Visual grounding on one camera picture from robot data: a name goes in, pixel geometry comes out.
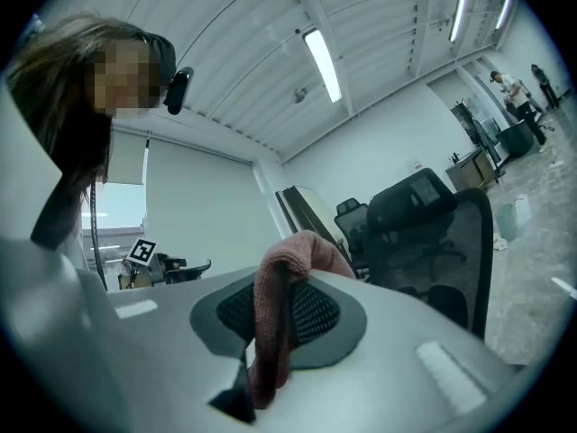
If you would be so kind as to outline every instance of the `gray floor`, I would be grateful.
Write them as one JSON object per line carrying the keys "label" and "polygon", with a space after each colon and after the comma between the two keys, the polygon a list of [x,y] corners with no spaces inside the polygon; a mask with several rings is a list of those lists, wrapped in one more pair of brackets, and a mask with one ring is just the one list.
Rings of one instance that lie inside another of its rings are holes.
{"label": "gray floor", "polygon": [[[539,154],[535,145],[506,164],[507,174],[488,191],[494,218],[512,204],[519,221],[508,249],[493,254],[485,337],[512,364],[545,357],[575,304],[551,278],[577,287],[577,100],[567,98],[540,123],[555,128],[546,131],[550,148]],[[554,161],[564,164],[549,168]]]}

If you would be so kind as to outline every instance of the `office chair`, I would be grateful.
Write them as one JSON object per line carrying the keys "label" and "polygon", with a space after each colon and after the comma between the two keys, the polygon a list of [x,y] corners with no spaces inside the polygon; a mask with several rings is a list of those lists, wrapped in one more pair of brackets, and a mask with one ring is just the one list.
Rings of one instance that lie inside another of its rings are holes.
{"label": "office chair", "polygon": [[423,169],[369,204],[363,246],[371,283],[422,299],[483,338],[492,231],[482,191],[452,194]]}
{"label": "office chair", "polygon": [[351,264],[356,271],[368,267],[362,249],[362,228],[367,224],[367,204],[360,204],[356,198],[349,198],[336,206],[334,222],[343,231],[349,245]]}

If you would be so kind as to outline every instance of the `standing person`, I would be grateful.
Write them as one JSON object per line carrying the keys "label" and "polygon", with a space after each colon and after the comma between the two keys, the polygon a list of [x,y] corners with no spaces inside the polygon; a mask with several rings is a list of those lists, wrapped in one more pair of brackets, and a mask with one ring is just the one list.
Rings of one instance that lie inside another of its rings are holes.
{"label": "standing person", "polygon": [[536,64],[531,64],[531,72],[533,72],[533,75],[539,80],[539,87],[547,98],[551,110],[556,109],[559,106],[559,99],[551,87],[549,77],[547,77],[543,70]]}
{"label": "standing person", "polygon": [[535,121],[529,100],[525,93],[521,91],[521,85],[519,82],[509,74],[502,74],[496,70],[493,70],[490,73],[490,81],[497,82],[503,86],[503,90],[501,91],[504,91],[507,94],[506,100],[517,108],[518,115],[523,117],[525,122],[527,122],[529,129],[533,132],[539,142],[539,145],[541,146],[539,152],[545,151],[547,138]]}
{"label": "standing person", "polygon": [[8,87],[62,172],[32,231],[35,243],[56,250],[74,231],[86,189],[106,181],[112,118],[156,106],[175,72],[165,38],[91,14],[71,16],[17,50]]}

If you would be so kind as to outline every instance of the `black pants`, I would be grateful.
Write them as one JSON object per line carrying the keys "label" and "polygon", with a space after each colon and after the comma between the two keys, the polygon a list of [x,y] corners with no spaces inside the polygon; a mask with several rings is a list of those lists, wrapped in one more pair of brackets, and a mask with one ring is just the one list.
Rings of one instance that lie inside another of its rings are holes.
{"label": "black pants", "polygon": [[519,115],[523,117],[525,122],[527,122],[527,125],[529,125],[529,129],[531,130],[531,132],[533,132],[536,139],[539,141],[539,144],[545,144],[547,139],[545,138],[545,134],[541,131],[539,125],[537,125],[537,122],[533,117],[533,111],[531,110],[531,105],[529,104],[529,102],[526,101],[521,106],[519,106],[517,108],[517,112],[519,113]]}
{"label": "black pants", "polygon": [[540,84],[539,87],[541,87],[541,91],[543,92],[543,94],[547,98],[547,102],[549,103],[549,106],[552,109],[558,107],[559,106],[559,99],[557,98],[555,92],[551,88],[551,84],[549,82],[547,82],[545,85]]}

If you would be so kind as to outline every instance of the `white ceiling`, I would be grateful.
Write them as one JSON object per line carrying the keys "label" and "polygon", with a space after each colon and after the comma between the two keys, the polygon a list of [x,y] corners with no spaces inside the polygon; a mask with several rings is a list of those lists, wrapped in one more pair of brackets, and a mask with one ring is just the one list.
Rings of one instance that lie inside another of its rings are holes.
{"label": "white ceiling", "polygon": [[[123,128],[151,130],[237,159],[286,161],[411,81],[497,41],[501,0],[51,0],[47,23],[97,10],[166,36],[195,71],[185,108]],[[343,98],[332,103],[303,33],[323,33]],[[294,91],[306,88],[304,101]]]}

